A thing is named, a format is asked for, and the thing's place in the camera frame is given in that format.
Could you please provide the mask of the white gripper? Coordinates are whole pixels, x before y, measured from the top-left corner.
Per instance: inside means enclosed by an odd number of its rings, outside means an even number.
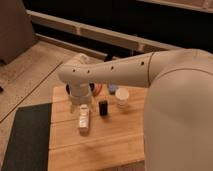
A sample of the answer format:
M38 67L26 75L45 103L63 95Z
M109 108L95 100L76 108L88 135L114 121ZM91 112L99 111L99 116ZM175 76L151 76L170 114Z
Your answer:
M88 84L79 84L79 85L70 85L70 100L73 103L70 103L70 112L75 111L74 104L87 104L87 107L92 111L91 100L92 94L91 89Z

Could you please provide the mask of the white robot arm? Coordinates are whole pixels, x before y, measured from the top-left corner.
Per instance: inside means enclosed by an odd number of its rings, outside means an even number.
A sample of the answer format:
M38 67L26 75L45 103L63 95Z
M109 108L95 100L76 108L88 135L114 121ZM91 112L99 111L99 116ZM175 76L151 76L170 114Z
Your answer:
M177 49L90 64L78 54L58 72L77 102L90 83L144 87L145 171L213 171L213 54Z

